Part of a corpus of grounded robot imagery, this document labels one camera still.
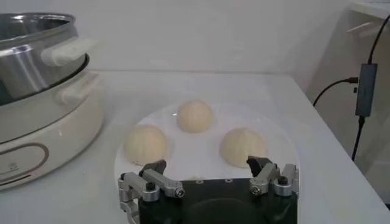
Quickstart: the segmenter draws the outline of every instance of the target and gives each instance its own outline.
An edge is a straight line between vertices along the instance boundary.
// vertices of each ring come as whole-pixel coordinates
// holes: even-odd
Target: white shelf
[[[351,10],[385,19],[390,14],[390,2],[353,2],[351,5]]]

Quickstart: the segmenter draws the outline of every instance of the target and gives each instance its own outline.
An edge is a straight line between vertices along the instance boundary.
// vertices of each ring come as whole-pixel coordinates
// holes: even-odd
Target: pot handle
[[[61,89],[56,94],[55,98],[62,104],[80,102],[81,100],[87,98],[90,91],[98,85],[100,81],[100,75],[88,72],[76,82]]]
[[[96,40],[74,37],[46,48],[41,53],[42,61],[48,66],[63,66],[78,59],[97,44]]]

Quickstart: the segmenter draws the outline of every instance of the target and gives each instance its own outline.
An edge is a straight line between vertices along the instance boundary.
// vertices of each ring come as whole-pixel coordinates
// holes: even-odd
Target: cable connector
[[[347,78],[347,79],[346,79],[346,82],[351,83],[351,84],[359,83],[359,77]]]

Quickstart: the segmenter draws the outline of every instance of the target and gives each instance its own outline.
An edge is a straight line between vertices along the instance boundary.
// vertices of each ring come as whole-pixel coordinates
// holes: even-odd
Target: white wall
[[[94,69],[284,73],[306,89],[347,0],[2,0],[76,15]]]

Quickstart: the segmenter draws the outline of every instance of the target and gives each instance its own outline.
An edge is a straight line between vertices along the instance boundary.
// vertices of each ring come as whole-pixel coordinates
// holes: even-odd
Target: white plate
[[[193,177],[204,179],[247,178],[248,169],[231,166],[219,155],[219,143],[224,135],[234,128],[246,127],[256,131],[264,140],[268,158],[283,168],[285,164],[299,166],[294,144],[286,133],[272,120],[242,105],[210,103],[214,113],[211,128],[203,133],[189,134],[176,125],[176,112],[180,104],[163,108],[142,119],[138,125],[150,124],[159,127],[168,139],[166,170],[164,175],[173,180]],[[141,170],[128,162],[123,144],[115,158],[115,181],[121,173]]]

